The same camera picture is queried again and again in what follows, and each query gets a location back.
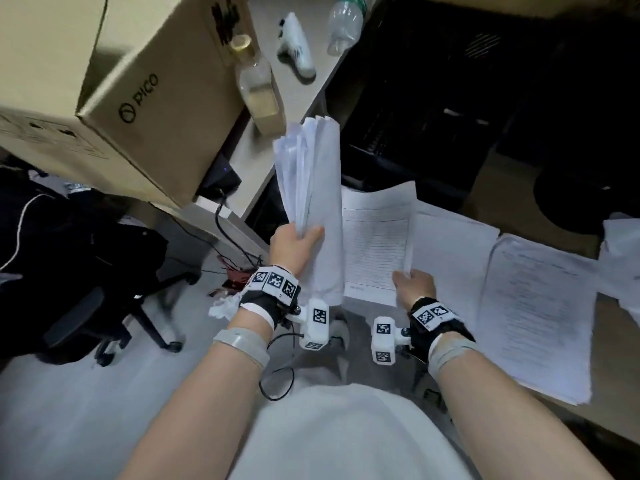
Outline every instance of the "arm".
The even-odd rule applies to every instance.
[[[271,240],[272,264],[299,276],[324,229],[298,239],[293,224]],[[247,328],[264,339],[273,330],[260,315],[240,308],[228,328]],[[260,366],[244,352],[216,342],[173,393],[133,452],[120,480],[226,478],[247,427]]]
[[[421,297],[436,297],[433,277],[397,271],[400,302],[410,310]],[[447,341],[444,333],[433,353]],[[484,355],[468,350],[445,363],[435,378],[462,443],[485,479],[611,480],[585,446],[539,401]]]

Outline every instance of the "bottle cap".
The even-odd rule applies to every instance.
[[[252,42],[249,35],[236,35],[231,39],[229,47],[234,51],[240,62],[249,62],[256,55],[255,46]]]

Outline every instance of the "gray sleeve band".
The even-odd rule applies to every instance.
[[[249,355],[252,361],[264,369],[269,362],[269,354],[264,340],[253,330],[247,328],[232,328],[220,330],[213,342],[222,342]]]
[[[444,364],[467,350],[480,352],[475,342],[469,339],[455,339],[441,346],[429,359],[429,373],[434,379],[438,379],[438,372]]]

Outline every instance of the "chair armrest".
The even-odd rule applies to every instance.
[[[60,345],[76,331],[82,328],[102,306],[104,292],[101,288],[94,288],[82,298],[71,310],[62,315],[60,320],[53,323],[43,336],[47,347]]]

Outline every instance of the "cardboard box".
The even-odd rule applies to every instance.
[[[0,0],[0,146],[171,207],[193,198],[244,104],[246,0]]]
[[[578,6],[601,6],[609,0],[431,0],[511,15],[551,18]]]

